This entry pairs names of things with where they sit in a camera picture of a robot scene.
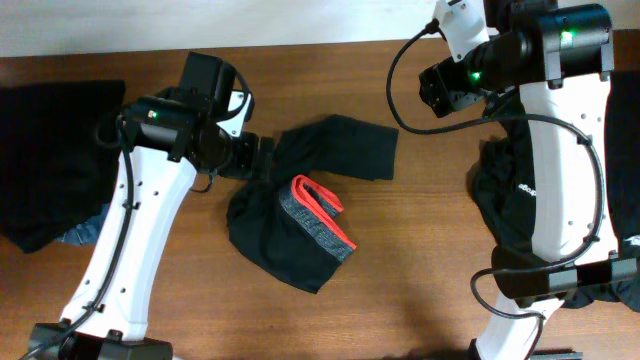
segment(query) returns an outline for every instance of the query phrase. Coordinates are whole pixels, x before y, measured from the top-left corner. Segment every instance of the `wooden surface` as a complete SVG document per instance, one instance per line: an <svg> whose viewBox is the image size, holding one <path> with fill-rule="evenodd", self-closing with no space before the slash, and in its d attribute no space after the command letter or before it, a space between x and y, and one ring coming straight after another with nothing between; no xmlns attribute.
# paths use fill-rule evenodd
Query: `wooden surface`
<svg viewBox="0 0 640 360"><path fill-rule="evenodd" d="M638 33L616 36L619 68L638 65ZM395 127L384 95L401 42L203 50L234 63L256 98L247 130L273 136L331 113ZM177 84L186 51L0 59L0 85L125 79L127 100ZM448 56L425 40L397 70L394 94L408 122L434 127L470 119L476 106L438 120L420 102L417 75ZM228 241L225 213L242 184L219 179L206 195L188 194L155 280L147 335L170 341L186 359L364 359L412 349L466 349L489 314L469 279L490 265L494 239L466 190L482 141L497 125L423 137L400 132L394 181L328 173L312 178L346 211L338 223L358 245L318 295L285 285ZM22 255L0 240L0 358L26 348L36 322L55 322L92 253L52 244ZM480 285L487 299L493 281ZM620 304L560 310L541 349L584 351L587 359L637 359L638 315Z"/></svg>

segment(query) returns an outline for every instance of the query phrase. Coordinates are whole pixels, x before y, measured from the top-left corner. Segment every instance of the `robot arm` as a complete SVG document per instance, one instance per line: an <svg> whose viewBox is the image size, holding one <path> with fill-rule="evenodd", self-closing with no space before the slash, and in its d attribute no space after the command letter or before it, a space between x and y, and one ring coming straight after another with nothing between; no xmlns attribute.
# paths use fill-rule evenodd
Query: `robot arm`
<svg viewBox="0 0 640 360"><path fill-rule="evenodd" d="M608 74L613 70L607 11L599 5L558 9L553 0L485 0L485 11L487 22L500 30L490 41L481 15L468 0L438 1L434 18L452 57L420 75L423 101L443 117L492 92L517 89L527 113L552 116L575 126L590 138L604 161ZM575 134L537 121L529 121L529 127L537 193L533 254L529 257L535 260L513 257L502 261L520 268L565 259L583 245L594 226L599 185L591 159L576 146ZM597 241L557 272L541 271L519 279L496 276L501 292L495 310L514 315L536 313L548 319L578 286L620 281L635 274L635 259L617 259L606 184L601 196L604 210ZM587 268L595 272L584 271ZM538 320L493 315L485 332L472 343L472 355L486 360L526 358L543 325Z"/></svg>
<svg viewBox="0 0 640 360"><path fill-rule="evenodd" d="M236 77L243 91L233 90ZM142 97L123 112L125 141L133 148L133 201L127 199L129 174L123 153L87 271L60 323L37 324L29 349L50 345L52 337L65 334L72 324L75 331L41 351L37 359L172 358L171 344L145 338L156 270L176 213L198 173L238 179L265 175L262 169L268 167L258 160L258 137L242 132L253 104L233 67L219 58L191 53L179 87ZM263 139L263 147L269 148L271 141ZM123 219L128 204L133 206L127 229ZM115 271L105 282L121 227L126 238ZM94 304L104 283L106 292ZM91 307L95 311L83 319Z"/></svg>

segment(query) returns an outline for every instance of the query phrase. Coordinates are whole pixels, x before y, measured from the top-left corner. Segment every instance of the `blue fabric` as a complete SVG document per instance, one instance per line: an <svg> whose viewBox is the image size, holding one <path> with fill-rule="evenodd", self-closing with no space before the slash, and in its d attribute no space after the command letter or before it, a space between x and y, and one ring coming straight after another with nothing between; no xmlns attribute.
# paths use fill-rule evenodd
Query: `blue fabric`
<svg viewBox="0 0 640 360"><path fill-rule="evenodd" d="M100 215L93 216L86 222L74 226L62 236L56 238L56 241L75 246L95 245L98 242L100 230L102 230L102 225L104 225L108 212L109 204L103 204Z"/></svg>

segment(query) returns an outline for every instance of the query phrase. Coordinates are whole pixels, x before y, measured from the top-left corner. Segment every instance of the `white wall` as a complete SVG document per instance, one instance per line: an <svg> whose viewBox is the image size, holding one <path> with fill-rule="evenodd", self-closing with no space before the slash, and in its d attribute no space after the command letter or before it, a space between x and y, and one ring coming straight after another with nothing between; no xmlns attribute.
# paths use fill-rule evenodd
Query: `white wall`
<svg viewBox="0 0 640 360"><path fill-rule="evenodd" d="M434 2L0 0L0 57L406 39ZM640 27L640 0L598 2L617 29Z"/></svg>

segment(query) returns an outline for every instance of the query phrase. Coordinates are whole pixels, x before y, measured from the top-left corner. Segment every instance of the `black garment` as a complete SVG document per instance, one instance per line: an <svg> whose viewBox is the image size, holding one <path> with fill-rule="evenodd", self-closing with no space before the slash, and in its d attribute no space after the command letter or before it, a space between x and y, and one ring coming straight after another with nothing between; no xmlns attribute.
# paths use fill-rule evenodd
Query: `black garment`
<svg viewBox="0 0 640 360"><path fill-rule="evenodd" d="M114 119L122 81L51 83L0 90L0 231L39 250L111 201L118 150Z"/></svg>
<svg viewBox="0 0 640 360"><path fill-rule="evenodd" d="M640 258L640 246L625 241L640 234L640 73L613 73L605 123L609 211L622 258ZM524 113L516 95L497 113ZM531 135L526 123L505 123L508 137L487 143L472 197L500 246L531 251L535 225L535 176ZM581 308L594 300L622 301L640 312L640 275L613 285L583 287L564 307Z"/></svg>
<svg viewBox="0 0 640 360"><path fill-rule="evenodd" d="M277 279L317 293L345 257L327 251L304 221L285 210L283 192L294 177L311 170L391 180L397 137L396 129L339 115L286 131L274 154L270 181L252 181L231 199L229 239Z"/></svg>

